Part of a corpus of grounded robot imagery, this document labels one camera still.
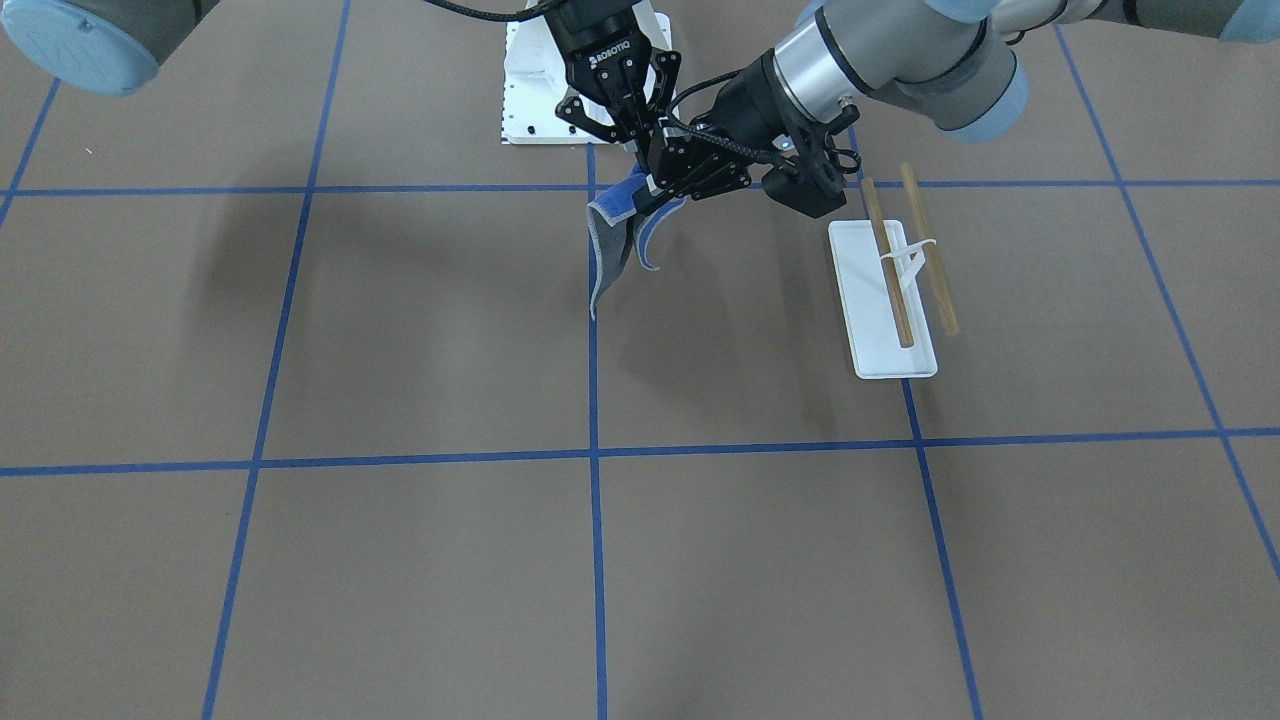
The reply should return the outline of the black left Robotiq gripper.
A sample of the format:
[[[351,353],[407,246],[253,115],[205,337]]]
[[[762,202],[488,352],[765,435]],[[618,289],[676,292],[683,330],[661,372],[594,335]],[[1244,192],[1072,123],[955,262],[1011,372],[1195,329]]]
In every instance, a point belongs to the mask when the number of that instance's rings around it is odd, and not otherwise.
[[[695,135],[663,128],[655,138],[648,176],[632,192],[637,214],[655,217],[686,201],[749,190],[746,167],[780,167],[791,154],[787,135],[803,126],[803,117],[780,88],[772,51],[742,69],[691,85],[687,94],[710,88],[717,91],[712,105],[687,119]]]

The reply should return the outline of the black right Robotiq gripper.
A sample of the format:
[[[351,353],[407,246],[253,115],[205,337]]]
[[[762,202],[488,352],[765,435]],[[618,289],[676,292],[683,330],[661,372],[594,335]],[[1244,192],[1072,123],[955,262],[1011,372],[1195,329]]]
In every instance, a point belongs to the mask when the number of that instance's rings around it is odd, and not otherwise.
[[[682,54],[654,50],[640,1],[550,1],[548,28],[564,65],[567,90],[556,118],[575,138],[622,143],[626,101],[635,100],[632,154],[648,161],[669,115]]]

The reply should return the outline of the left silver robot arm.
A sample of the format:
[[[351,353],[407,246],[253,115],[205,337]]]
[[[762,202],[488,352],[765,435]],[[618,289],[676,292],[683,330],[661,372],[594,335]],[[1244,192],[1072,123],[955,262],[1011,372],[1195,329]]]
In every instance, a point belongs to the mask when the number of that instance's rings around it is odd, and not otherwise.
[[[639,217],[751,183],[806,217],[845,205],[832,138],[863,101],[924,117],[964,143],[1009,129],[1029,96],[1012,40],[1034,29],[1105,20],[1143,29],[1270,44],[1275,1],[814,1],[750,65],[719,78],[708,111],[672,120],[622,184]]]

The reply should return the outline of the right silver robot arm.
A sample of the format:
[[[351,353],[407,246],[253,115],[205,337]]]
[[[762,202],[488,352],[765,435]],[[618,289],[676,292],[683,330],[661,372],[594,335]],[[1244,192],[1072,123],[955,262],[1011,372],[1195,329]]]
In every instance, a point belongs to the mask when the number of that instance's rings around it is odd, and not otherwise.
[[[650,3],[439,8],[504,28],[506,143],[617,143],[645,154],[682,63]],[[210,1],[5,1],[3,29],[50,76],[120,97],[154,79],[211,10]]]

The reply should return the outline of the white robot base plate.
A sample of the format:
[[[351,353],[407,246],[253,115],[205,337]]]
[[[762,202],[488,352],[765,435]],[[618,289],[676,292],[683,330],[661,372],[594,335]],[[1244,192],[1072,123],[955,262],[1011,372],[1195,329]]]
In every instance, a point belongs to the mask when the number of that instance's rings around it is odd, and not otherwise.
[[[500,141],[508,145],[599,143],[556,114],[570,94],[564,63],[543,18],[506,27]]]

